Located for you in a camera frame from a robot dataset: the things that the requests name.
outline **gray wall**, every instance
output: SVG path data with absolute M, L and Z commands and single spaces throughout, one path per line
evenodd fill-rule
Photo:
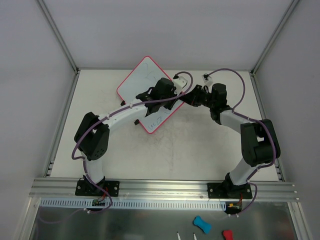
M 0 233 L 13 239 L 73 72 L 36 1 L 0 1 Z
M 257 74 L 288 181 L 296 183 L 304 213 L 320 239 L 320 1 L 303 0 Z
M 291 0 L 45 0 L 79 67 L 251 70 Z

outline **red-bordered whiteboard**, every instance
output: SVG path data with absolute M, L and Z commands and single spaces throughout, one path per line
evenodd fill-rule
M 123 101 L 130 103 L 138 94 L 147 91 L 150 87 L 154 87 L 161 78 L 171 80 L 150 56 L 145 56 L 123 80 L 116 92 Z M 183 102 L 178 100 L 172 110 L 161 107 L 159 111 L 139 119 L 140 124 L 147 133 L 153 134 L 182 104 Z

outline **gray floor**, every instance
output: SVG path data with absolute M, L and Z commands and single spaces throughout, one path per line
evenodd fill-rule
M 61 220 L 75 209 L 43 207 L 41 217 Z M 212 225 L 204 234 L 193 225 L 195 216 Z M 60 224 L 36 223 L 38 240 L 223 240 L 222 231 L 232 230 L 234 240 L 297 239 L 286 203 L 255 203 L 250 210 L 236 217 L 224 212 L 200 210 L 110 209 L 103 214 L 78 212 Z M 37 239 L 33 231 L 32 240 Z

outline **blue eraser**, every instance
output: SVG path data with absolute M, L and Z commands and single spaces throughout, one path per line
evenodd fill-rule
M 211 230 L 211 224 L 202 220 L 200 216 L 196 216 L 193 220 L 193 224 L 201 228 L 205 234 L 208 234 Z

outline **white strip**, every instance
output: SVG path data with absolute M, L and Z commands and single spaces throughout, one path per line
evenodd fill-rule
M 166 200 L 130 200 L 113 199 L 113 209 L 146 209 L 146 210 L 204 210 L 204 211 L 225 211 L 224 201 L 166 201 Z M 92 206 L 92 198 L 49 198 L 43 197 L 41 207 L 56 208 L 101 208 Z

